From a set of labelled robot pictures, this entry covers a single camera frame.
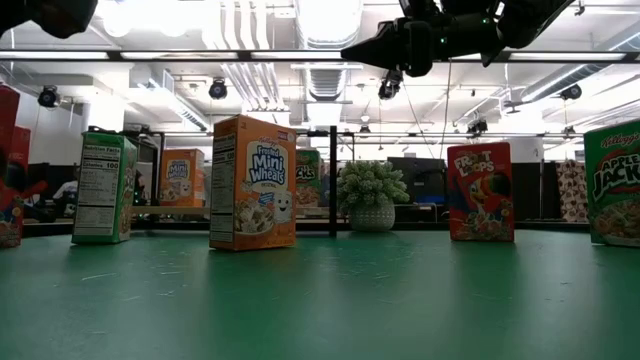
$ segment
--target cereal box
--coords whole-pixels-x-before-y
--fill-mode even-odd
[[[640,121],[584,135],[591,242],[640,246]]]
[[[317,150],[296,151],[296,206],[317,208],[321,198],[322,182]]]
[[[72,242],[129,240],[138,149],[126,137],[85,133]]]
[[[29,166],[29,139],[31,131],[13,128],[6,160],[2,160],[5,171],[0,181],[0,248],[20,246],[24,199],[31,196],[27,185]]]
[[[509,144],[454,146],[447,156],[451,239],[513,241]]]
[[[162,152],[160,205],[204,205],[204,153],[197,149]]]
[[[209,245],[295,244],[296,132],[238,115],[214,129]]]

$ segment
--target potted plant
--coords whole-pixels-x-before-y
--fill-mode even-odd
[[[338,205],[357,231],[387,231],[396,220],[394,202],[407,202],[402,171],[388,162],[349,162],[338,178]]]

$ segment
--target nutrition facts label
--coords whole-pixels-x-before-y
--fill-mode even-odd
[[[233,241],[236,136],[216,138],[211,166],[211,240]]]
[[[78,184],[76,235],[113,235],[120,154],[118,147],[84,146]]]

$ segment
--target green cereal box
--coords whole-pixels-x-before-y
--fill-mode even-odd
[[[320,153],[317,150],[296,151],[296,199],[298,208],[316,208],[320,201],[322,179]]]
[[[584,135],[591,242],[640,246],[640,121]]]
[[[74,244],[129,240],[138,149],[126,137],[85,133]]]

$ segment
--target green tabletop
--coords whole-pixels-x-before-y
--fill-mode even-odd
[[[0,252],[0,359],[638,359],[640,249],[518,231],[300,237],[209,250],[205,233]]]

